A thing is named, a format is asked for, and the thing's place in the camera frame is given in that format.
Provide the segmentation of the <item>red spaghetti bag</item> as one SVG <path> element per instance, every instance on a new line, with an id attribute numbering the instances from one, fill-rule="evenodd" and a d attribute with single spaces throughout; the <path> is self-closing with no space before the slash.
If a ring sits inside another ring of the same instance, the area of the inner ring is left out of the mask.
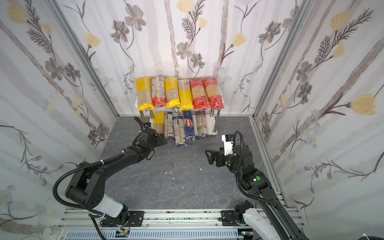
<path id="1" fill-rule="evenodd" d="M 193 105 L 195 111 L 207 110 L 210 108 L 203 79 L 190 80 L 191 93 L 193 98 Z"/>
<path id="2" fill-rule="evenodd" d="M 203 78 L 203 83 L 211 109 L 223 109 L 225 106 L 217 80 L 215 78 Z"/>

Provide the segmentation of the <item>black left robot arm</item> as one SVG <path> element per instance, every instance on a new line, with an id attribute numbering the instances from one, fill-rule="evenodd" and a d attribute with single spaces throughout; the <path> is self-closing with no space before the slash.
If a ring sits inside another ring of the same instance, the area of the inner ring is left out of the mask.
<path id="1" fill-rule="evenodd" d="M 134 120 L 141 130 L 130 146 L 112 157 L 83 162 L 59 177 L 53 186 L 53 196 L 60 204 L 113 219 L 128 218 L 127 207 L 105 193 L 106 181 L 126 167 L 149 160 L 155 148 L 162 145 L 161 136 L 151 128 L 151 123 L 144 123 L 138 117 Z"/>

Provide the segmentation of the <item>yellow pasta bag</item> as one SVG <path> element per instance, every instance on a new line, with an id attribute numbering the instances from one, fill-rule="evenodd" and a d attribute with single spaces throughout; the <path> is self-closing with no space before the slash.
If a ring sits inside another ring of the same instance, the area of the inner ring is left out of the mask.
<path id="1" fill-rule="evenodd" d="M 157 133 L 164 134 L 165 124 L 165 112 L 158 112 L 154 114 L 154 125 L 153 128 Z"/>

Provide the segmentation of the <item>red slim spaghetti pack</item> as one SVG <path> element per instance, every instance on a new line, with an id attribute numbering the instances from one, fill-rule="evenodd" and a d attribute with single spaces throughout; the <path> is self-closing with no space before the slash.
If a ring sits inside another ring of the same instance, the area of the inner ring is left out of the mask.
<path id="1" fill-rule="evenodd" d="M 165 95 L 165 76 L 159 75 L 151 78 L 152 100 L 155 108 L 162 108 L 167 105 Z"/>

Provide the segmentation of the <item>short yellow Pastatime bag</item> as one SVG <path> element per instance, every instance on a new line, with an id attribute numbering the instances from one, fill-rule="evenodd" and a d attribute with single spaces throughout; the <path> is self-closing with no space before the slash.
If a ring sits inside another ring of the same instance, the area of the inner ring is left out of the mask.
<path id="1" fill-rule="evenodd" d="M 180 105 L 178 78 L 168 77 L 165 78 L 165 91 L 167 98 L 167 107 L 172 109 Z"/>

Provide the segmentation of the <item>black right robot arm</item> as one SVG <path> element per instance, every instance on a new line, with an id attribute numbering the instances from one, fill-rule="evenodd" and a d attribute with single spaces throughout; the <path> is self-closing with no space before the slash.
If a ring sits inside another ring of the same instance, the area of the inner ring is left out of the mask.
<path id="1" fill-rule="evenodd" d="M 227 221 L 251 227 L 263 240 L 306 240 L 307 236 L 281 204 L 269 179 L 255 167 L 243 134 L 235 131 L 224 135 L 223 143 L 224 147 L 218 151 L 205 150 L 209 164 L 227 167 L 235 175 L 239 191 L 259 203 L 267 216 L 265 220 L 253 204 L 243 201 L 235 206 L 233 216 Z"/>

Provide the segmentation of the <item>long yellow Pastatime bag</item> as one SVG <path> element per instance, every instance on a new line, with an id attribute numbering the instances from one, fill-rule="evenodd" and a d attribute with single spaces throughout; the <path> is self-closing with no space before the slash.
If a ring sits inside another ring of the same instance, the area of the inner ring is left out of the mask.
<path id="1" fill-rule="evenodd" d="M 154 110 L 151 90 L 151 78 L 136 78 L 139 111 Z"/>

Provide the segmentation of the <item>blue Barilla spaghetti pack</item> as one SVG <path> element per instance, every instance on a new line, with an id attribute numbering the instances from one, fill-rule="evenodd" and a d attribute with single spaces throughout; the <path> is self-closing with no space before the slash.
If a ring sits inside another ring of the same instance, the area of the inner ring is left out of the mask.
<path id="1" fill-rule="evenodd" d="M 195 127 L 193 121 L 192 111 L 184 111 L 183 112 L 184 126 L 185 126 L 185 135 L 186 141 L 194 141 L 195 140 Z"/>

